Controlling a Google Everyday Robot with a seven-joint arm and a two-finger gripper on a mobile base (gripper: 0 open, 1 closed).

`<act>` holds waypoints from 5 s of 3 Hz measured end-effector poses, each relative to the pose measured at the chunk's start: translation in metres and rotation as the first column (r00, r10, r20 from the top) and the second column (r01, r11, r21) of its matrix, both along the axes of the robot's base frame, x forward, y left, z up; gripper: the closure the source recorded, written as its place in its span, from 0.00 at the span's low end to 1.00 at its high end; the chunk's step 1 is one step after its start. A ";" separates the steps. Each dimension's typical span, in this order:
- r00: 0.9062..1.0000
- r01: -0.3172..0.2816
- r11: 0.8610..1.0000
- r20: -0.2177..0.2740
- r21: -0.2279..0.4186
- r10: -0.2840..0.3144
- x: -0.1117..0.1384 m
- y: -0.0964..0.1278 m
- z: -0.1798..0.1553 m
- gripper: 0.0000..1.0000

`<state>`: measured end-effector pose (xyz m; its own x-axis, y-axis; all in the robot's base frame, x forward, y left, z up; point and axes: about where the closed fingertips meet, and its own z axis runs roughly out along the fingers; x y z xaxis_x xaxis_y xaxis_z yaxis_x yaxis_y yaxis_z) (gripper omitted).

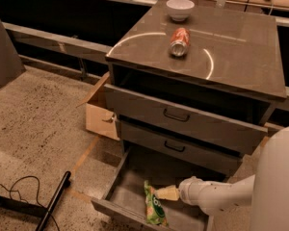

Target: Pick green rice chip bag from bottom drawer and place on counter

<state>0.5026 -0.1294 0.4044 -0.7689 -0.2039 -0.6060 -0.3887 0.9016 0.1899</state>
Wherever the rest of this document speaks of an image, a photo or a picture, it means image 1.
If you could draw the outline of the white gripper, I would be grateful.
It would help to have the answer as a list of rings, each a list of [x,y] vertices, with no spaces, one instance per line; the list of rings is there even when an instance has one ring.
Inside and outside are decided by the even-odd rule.
[[[159,199],[166,199],[170,201],[177,201],[180,199],[189,205],[198,206],[199,205],[199,195],[200,192],[210,186],[209,181],[203,181],[195,176],[192,176],[188,179],[183,180],[179,184],[179,188],[175,185],[167,186],[155,191],[155,195]]]

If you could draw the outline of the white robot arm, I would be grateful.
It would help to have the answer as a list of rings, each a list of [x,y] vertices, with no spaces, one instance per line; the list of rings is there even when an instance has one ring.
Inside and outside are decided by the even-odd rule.
[[[250,231],[289,231],[289,127],[268,139],[250,177],[222,183],[192,176],[155,193],[159,199],[198,206],[208,216],[250,206]]]

